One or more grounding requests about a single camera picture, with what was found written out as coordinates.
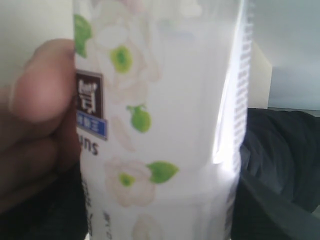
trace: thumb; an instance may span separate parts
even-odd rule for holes
[[[11,113],[33,124],[64,113],[76,88],[73,56],[72,40],[51,40],[39,47],[11,88]]]

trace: black cloth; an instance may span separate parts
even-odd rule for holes
[[[320,239],[310,214],[320,205],[319,151],[319,118],[248,110],[232,240]],[[1,240],[83,240],[87,230],[79,165],[0,215]]]

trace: white bottle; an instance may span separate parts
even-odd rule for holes
[[[224,240],[247,109],[248,0],[75,0],[93,240]]]

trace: brand logo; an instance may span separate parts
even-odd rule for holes
[[[78,127],[106,140],[108,128],[104,119],[103,76],[77,70],[76,89]]]

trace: hand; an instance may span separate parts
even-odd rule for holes
[[[74,74],[73,41],[51,40],[12,86],[0,88],[0,213],[79,160]]]

